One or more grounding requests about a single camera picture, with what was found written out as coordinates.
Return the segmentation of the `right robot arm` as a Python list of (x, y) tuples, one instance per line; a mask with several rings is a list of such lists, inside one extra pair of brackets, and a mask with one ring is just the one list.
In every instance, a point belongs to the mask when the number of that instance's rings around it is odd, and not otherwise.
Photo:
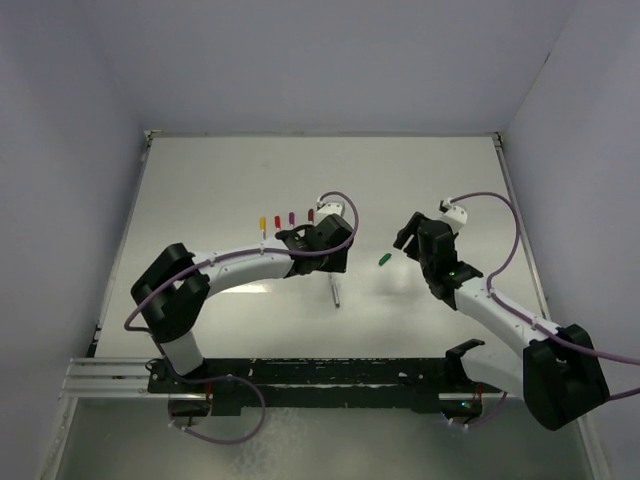
[(456, 391), (476, 383), (522, 399), (544, 428), (556, 431), (605, 404), (610, 391), (599, 360), (589, 355), (589, 334), (573, 324), (520, 311), (510, 300), (497, 300), (483, 274), (459, 260), (455, 241), (465, 215), (447, 212), (438, 219), (414, 213), (399, 230), (394, 248), (419, 263), (431, 294), (481, 324), (506, 350), (469, 340), (446, 354), (445, 380)]

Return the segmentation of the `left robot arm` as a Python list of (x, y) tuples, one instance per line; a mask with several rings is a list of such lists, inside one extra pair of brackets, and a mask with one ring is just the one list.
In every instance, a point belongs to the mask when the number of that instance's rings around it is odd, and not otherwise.
[(202, 387), (204, 357), (192, 332), (206, 300), (262, 280), (315, 271), (344, 273), (356, 228), (338, 214), (316, 225), (283, 230), (260, 244), (221, 253), (195, 254), (184, 244), (165, 248), (131, 287), (147, 329), (167, 362), (170, 378), (184, 392)]

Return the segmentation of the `yellow-end white marker pen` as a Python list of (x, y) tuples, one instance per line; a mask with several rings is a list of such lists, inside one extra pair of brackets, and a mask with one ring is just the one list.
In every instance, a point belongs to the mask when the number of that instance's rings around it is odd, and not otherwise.
[(261, 242), (264, 242), (267, 239), (267, 219), (265, 216), (260, 217), (259, 228), (260, 228)]

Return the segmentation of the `green-end white marker pen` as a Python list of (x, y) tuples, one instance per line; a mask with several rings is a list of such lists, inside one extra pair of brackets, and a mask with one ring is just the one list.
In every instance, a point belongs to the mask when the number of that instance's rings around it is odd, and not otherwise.
[(336, 308), (339, 308), (341, 306), (339, 285), (338, 285), (337, 278), (333, 273), (329, 274), (329, 283), (330, 283), (334, 306)]

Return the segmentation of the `green pen cap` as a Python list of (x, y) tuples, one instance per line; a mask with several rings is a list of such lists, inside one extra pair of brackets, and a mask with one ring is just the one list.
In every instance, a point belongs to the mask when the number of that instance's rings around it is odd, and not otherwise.
[(378, 261), (378, 265), (379, 266), (383, 266), (385, 263), (387, 263), (392, 257), (391, 253), (386, 253), (384, 254)]

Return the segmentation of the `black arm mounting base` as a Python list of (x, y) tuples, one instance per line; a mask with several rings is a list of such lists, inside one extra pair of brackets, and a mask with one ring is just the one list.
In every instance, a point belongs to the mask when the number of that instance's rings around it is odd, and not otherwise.
[(238, 416), (245, 408), (402, 409), (471, 420), (482, 388), (458, 379), (445, 358), (207, 359), (181, 378), (164, 359), (146, 364), (148, 390), (171, 413)]

